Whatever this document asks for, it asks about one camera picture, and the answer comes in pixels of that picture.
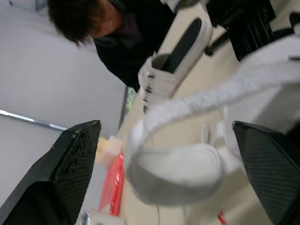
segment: man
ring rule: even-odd
[[[175,18],[160,0],[48,0],[48,7],[59,33],[77,45],[92,37],[107,69],[136,92],[139,69]]]

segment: white strap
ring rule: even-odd
[[[239,70],[230,80],[212,90],[199,91],[165,105],[151,107],[144,120],[128,136],[125,170],[147,140],[159,129],[175,121],[231,105],[250,95],[285,84],[300,83],[300,63],[285,61],[252,70]]]

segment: white wall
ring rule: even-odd
[[[0,0],[0,109],[65,127],[102,120],[117,133],[125,86],[98,56],[59,37],[48,19]],[[0,115],[0,206],[60,132]],[[85,208],[99,203],[105,171],[95,168]]]

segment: shoe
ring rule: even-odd
[[[162,104],[173,97],[208,45],[212,27],[195,19],[171,53],[154,54],[139,71],[140,94],[146,105]]]

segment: table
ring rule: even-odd
[[[277,18],[271,27],[277,30],[289,27],[289,14],[300,11],[299,0],[271,1]],[[209,18],[201,5],[179,12],[165,38],[159,53],[170,52],[185,29],[196,17]],[[223,32],[222,28],[213,31],[213,39]],[[212,57],[203,55],[192,69],[174,98],[180,98],[197,90],[208,90],[224,82],[238,66],[231,43],[227,43]],[[118,137],[127,142],[127,135],[137,121],[143,118],[143,103],[138,96],[119,130]],[[214,112],[178,122],[168,126],[153,136],[154,145],[191,145],[200,142],[201,127],[207,122],[215,132],[216,123],[223,119],[223,112]],[[219,191],[210,199],[199,204],[166,208],[143,204],[136,199],[127,181],[124,183],[120,216],[127,225],[220,225],[218,214],[224,212],[224,218],[230,225],[271,225],[255,192],[242,172],[228,177]]]

